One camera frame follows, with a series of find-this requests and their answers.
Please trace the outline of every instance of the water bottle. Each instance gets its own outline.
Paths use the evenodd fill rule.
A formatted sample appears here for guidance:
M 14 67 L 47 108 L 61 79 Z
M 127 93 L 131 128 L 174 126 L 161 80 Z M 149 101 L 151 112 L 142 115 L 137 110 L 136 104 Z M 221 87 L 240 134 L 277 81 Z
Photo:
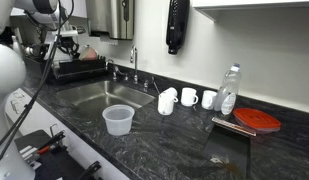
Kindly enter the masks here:
M 215 111 L 225 116 L 232 112 L 241 79 L 240 65 L 235 63 L 231 69 L 225 73 L 222 86 L 217 92 L 214 103 Z

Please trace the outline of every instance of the wall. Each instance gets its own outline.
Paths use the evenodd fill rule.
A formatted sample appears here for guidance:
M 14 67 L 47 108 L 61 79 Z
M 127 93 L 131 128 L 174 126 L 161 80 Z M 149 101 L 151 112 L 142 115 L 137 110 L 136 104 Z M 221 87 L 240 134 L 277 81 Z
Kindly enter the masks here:
M 141 70 L 212 88 L 238 62 L 241 95 L 309 112 L 309 8 L 228 11 L 216 23 L 191 8 L 185 45 L 173 56 L 165 44 L 168 3 L 136 1 L 133 42 L 110 46 L 88 35 L 79 42 L 128 67 L 135 44 Z

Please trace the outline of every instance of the plastic cup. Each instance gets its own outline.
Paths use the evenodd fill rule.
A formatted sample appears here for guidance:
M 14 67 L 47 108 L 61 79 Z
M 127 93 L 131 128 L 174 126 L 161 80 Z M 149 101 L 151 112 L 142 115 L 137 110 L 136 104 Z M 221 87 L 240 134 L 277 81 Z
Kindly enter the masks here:
M 106 108 L 102 115 L 105 119 L 107 132 L 114 136 L 128 134 L 132 127 L 135 110 L 127 105 L 114 105 Z

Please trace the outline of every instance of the paper towel dispenser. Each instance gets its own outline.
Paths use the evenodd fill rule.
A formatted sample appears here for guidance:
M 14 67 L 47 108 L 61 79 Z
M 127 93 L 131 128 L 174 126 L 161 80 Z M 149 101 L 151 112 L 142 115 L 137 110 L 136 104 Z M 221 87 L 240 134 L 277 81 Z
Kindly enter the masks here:
M 86 10 L 90 36 L 133 39 L 134 0 L 86 0 Z

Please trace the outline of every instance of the red lid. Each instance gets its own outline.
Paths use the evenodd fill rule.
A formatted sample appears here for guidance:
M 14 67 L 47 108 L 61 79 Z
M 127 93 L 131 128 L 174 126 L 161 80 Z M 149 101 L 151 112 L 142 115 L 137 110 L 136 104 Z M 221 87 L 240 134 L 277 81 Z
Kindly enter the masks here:
M 277 119 L 256 109 L 238 108 L 234 110 L 234 115 L 246 125 L 255 129 L 281 127 L 281 123 Z

